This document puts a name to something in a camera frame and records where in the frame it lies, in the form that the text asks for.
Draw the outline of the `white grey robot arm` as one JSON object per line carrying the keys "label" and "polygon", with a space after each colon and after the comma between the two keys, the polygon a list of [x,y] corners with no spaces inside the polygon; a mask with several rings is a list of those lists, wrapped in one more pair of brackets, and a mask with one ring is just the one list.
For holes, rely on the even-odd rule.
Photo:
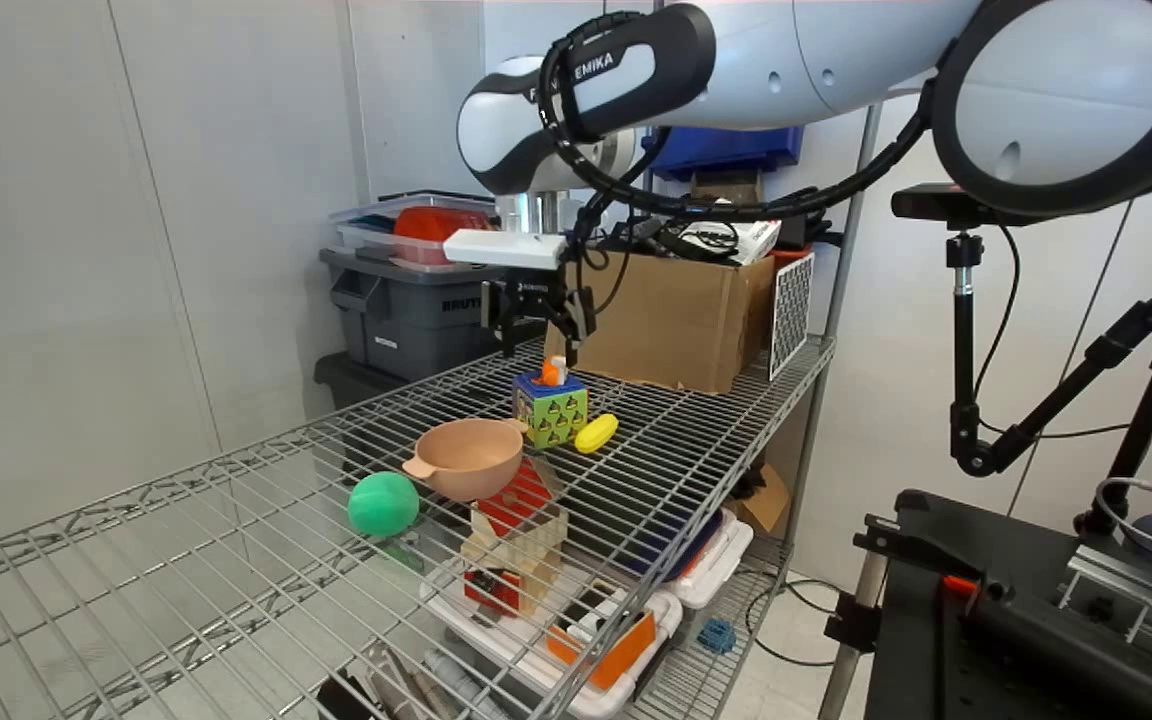
{"label": "white grey robot arm", "polygon": [[603,12],[484,73],[458,117],[498,196],[590,187],[688,219],[636,187],[639,133],[771,133],[916,85],[902,128],[950,181],[1015,219],[1152,191],[1152,0],[666,0]]}

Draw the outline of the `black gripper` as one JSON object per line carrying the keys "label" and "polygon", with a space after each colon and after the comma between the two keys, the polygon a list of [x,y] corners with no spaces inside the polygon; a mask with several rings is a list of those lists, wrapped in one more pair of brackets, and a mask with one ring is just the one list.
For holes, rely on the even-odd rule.
{"label": "black gripper", "polygon": [[559,355],[580,358],[583,336],[597,329],[597,302],[583,285],[567,285],[557,272],[505,272],[479,285],[479,325],[511,355],[530,325],[559,330]]}

